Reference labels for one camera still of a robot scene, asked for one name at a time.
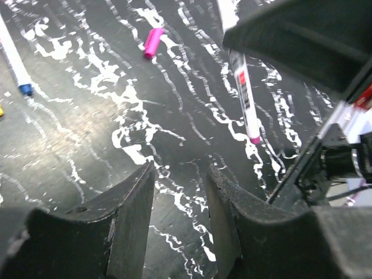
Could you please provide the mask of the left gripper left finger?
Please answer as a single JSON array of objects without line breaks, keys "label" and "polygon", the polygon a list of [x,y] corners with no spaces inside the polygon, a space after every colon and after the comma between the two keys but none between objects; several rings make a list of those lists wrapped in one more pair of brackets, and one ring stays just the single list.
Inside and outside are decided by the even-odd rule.
[{"label": "left gripper left finger", "polygon": [[148,162],[65,214],[1,209],[2,278],[141,278],[155,187]]}]

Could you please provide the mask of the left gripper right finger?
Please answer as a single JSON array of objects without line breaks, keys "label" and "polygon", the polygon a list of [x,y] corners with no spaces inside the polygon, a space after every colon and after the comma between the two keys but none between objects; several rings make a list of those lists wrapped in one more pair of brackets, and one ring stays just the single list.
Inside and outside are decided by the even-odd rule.
[{"label": "left gripper right finger", "polygon": [[218,278],[370,278],[371,209],[269,205],[210,166],[206,193]]}]

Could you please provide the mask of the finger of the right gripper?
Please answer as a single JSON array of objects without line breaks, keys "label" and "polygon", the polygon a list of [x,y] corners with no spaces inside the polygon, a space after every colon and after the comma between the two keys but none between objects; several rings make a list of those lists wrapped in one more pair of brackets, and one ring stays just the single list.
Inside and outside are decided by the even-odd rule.
[{"label": "finger of the right gripper", "polygon": [[229,49],[325,92],[371,84],[371,1],[278,1],[225,33]]}]

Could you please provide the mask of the pink marker pen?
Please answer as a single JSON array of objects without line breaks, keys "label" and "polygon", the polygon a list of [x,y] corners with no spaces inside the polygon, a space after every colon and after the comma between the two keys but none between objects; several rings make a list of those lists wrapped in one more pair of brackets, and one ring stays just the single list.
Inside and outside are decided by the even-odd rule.
[{"label": "pink marker pen", "polygon": [[251,82],[243,53],[229,50],[230,66],[234,73],[247,136],[251,143],[260,143],[260,130],[253,100]]}]

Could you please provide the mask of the pink pen cap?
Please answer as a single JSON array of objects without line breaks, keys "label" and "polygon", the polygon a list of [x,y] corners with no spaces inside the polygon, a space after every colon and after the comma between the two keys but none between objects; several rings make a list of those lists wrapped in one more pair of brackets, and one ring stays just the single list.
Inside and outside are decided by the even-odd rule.
[{"label": "pink pen cap", "polygon": [[144,57],[150,59],[155,56],[160,43],[160,37],[163,35],[163,28],[153,28],[150,30],[144,43]]}]

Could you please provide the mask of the blue marker pen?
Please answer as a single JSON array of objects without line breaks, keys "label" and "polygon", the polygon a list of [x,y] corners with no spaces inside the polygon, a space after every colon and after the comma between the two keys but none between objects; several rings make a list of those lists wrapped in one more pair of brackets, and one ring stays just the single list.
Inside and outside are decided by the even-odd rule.
[{"label": "blue marker pen", "polygon": [[3,55],[8,63],[8,67],[12,72],[14,81],[19,91],[25,96],[32,96],[33,87],[31,79],[23,64],[23,61],[17,51],[17,48],[12,40],[9,30],[1,16],[1,47]]}]

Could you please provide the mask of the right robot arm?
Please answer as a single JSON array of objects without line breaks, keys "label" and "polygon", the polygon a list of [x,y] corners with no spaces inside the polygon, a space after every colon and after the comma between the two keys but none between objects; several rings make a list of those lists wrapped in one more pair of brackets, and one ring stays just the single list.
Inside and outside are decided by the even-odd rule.
[{"label": "right robot arm", "polygon": [[371,187],[371,2],[278,1],[244,21],[221,12],[223,44],[252,55],[339,99],[328,120],[273,191],[288,210],[329,202],[331,182],[359,178]]}]

